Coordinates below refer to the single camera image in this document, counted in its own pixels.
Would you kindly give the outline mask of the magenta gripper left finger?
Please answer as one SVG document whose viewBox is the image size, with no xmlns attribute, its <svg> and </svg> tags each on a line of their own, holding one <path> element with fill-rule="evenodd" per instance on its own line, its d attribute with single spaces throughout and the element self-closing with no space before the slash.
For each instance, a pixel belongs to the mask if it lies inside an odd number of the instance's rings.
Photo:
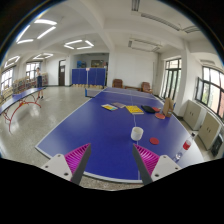
<svg viewBox="0 0 224 224">
<path fill-rule="evenodd" d="M 80 146 L 66 155 L 56 154 L 42 169 L 78 185 L 91 155 L 91 144 Z"/>
</svg>

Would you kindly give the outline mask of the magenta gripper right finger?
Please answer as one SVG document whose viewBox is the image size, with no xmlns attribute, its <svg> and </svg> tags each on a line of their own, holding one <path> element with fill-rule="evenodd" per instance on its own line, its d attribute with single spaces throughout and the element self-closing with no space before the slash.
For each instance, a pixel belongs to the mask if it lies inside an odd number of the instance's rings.
<svg viewBox="0 0 224 224">
<path fill-rule="evenodd" d="M 167 155 L 159 156 L 136 144 L 133 145 L 132 154 L 144 185 L 181 170 L 181 167 Z"/>
</svg>

